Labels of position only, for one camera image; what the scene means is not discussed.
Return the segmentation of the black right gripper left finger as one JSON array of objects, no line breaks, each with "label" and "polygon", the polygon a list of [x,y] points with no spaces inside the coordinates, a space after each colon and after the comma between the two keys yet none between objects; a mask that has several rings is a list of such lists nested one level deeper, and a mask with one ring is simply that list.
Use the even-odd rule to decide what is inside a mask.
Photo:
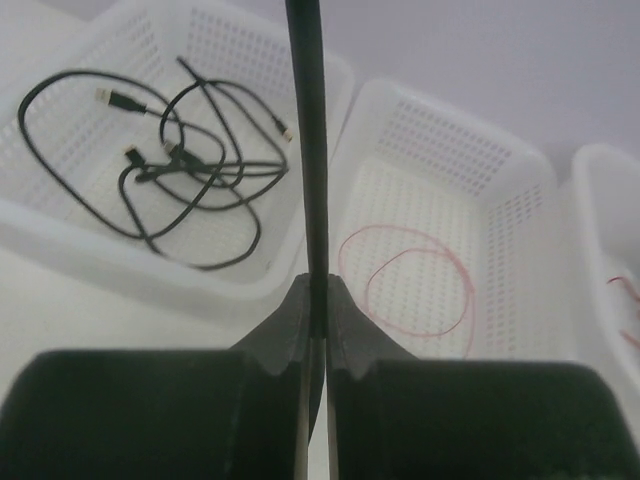
[{"label": "black right gripper left finger", "polygon": [[302,479],[308,280],[227,349],[56,350],[1,408],[5,479]]}]

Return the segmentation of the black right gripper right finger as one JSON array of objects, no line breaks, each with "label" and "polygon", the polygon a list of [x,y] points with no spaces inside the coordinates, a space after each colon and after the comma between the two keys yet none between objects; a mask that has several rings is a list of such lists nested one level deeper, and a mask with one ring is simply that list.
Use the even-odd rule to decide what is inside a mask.
[{"label": "black right gripper right finger", "polygon": [[618,403],[569,362],[424,360],[329,281],[334,479],[635,479]]}]

